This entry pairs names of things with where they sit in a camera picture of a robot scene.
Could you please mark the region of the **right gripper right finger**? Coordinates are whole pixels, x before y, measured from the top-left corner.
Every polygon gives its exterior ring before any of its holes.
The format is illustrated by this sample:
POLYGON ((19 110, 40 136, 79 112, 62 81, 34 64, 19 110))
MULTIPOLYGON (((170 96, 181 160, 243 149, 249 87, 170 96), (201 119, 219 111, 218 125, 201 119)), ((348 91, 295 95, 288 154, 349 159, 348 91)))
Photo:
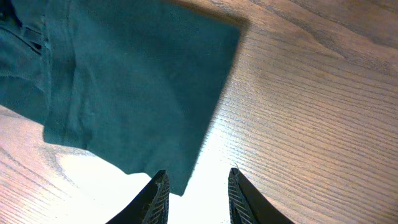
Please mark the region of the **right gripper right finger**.
POLYGON ((228 199, 231 224, 294 224, 238 168, 229 172, 228 199))

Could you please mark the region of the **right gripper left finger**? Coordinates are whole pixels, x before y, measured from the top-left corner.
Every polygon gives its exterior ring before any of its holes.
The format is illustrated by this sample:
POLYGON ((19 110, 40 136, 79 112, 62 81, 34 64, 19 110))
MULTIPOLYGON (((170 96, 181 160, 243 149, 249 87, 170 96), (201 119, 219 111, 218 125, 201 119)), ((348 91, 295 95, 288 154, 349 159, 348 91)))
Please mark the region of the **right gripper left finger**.
POLYGON ((169 178, 160 170, 136 197, 106 224, 167 224, 169 178))

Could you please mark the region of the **black polo shirt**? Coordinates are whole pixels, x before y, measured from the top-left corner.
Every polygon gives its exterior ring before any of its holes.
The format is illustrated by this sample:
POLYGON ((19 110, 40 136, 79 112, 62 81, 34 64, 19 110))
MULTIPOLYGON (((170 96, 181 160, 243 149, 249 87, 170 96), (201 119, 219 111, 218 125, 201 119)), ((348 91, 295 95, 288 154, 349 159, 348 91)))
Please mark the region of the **black polo shirt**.
POLYGON ((182 195, 239 35, 169 1, 2 1, 1 104, 182 195))

